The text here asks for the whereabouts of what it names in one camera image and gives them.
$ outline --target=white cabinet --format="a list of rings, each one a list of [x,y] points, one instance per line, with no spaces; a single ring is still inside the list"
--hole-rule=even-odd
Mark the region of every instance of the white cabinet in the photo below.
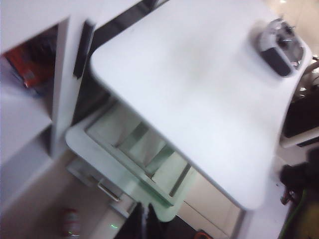
[[[178,215],[196,230],[214,238],[232,236],[241,210],[200,174],[189,190]]]
[[[54,86],[46,98],[12,94],[3,87],[5,80],[10,81],[10,74],[4,76],[5,72],[1,70],[1,168],[7,169],[1,174],[4,182],[1,189],[7,192],[5,200],[1,194],[2,204],[16,198],[28,180],[44,170],[44,163],[52,163],[51,159],[67,148],[65,131],[71,125],[81,85],[81,79],[73,76],[73,69],[84,21],[90,19],[97,23],[96,26],[101,26],[137,2],[1,1],[1,55],[52,26],[58,26]],[[50,142],[43,140],[47,129],[50,129]],[[20,177],[24,168],[29,171]],[[8,183],[12,179],[19,183]]]

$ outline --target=metal handle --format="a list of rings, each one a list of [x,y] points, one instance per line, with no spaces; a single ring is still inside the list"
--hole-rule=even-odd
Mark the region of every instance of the metal handle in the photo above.
[[[98,188],[101,189],[106,195],[112,198],[115,202],[119,202],[121,199],[117,197],[113,192],[111,192],[108,188],[106,188],[103,184],[103,179],[101,179],[98,183]]]

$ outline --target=white furniture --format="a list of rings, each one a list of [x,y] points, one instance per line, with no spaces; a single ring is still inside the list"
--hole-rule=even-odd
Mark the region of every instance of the white furniture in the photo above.
[[[1,1],[1,54],[58,25],[53,96],[35,99],[12,94],[3,87],[11,75],[1,70],[0,156],[5,170],[1,174],[2,211],[67,149],[65,131],[71,125],[81,84],[81,79],[73,76],[73,69],[84,21],[89,18],[100,27],[137,2]]]
[[[233,202],[259,207],[301,69],[279,77],[253,47],[260,0],[170,0],[98,48],[98,82]]]
[[[178,173],[176,168],[178,158],[174,158],[174,162],[170,163],[169,170],[167,170],[165,163],[170,161],[168,158],[155,171],[153,177],[148,177],[132,160],[125,157],[121,152],[121,145],[118,145],[120,141],[125,142],[125,138],[127,139],[136,127],[136,125],[129,125],[130,122],[139,124],[139,120],[136,120],[131,113],[126,112],[123,107],[113,106],[110,108],[109,105],[106,105],[71,127],[66,134],[66,142],[79,157],[96,171],[95,174],[110,180],[136,202],[142,202],[146,206],[152,203],[158,219],[168,222],[180,209],[196,171],[190,168],[180,182],[178,182],[178,178],[176,181],[170,179],[169,182],[173,183],[173,187],[178,184],[176,191],[171,195],[170,192],[173,189],[166,191],[166,185],[163,184],[163,181],[165,181],[165,177],[170,178]],[[162,168],[166,168],[165,172],[158,173]],[[109,193],[116,194],[112,193],[112,189],[108,186],[106,187]]]

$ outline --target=white table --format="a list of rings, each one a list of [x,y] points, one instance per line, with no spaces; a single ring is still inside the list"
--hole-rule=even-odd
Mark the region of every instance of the white table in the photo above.
[[[252,46],[275,18],[260,0],[170,0],[91,58],[102,86],[244,209],[263,203],[302,75],[280,78]],[[301,69],[310,59],[305,46]]]

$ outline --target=white shelf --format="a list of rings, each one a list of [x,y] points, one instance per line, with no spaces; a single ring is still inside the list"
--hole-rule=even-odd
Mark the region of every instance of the white shelf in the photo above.
[[[26,144],[1,165],[1,204],[8,209],[29,184],[46,170],[52,160],[47,151],[46,133]]]
[[[15,89],[13,75],[1,68],[1,164],[51,125],[47,98]]]

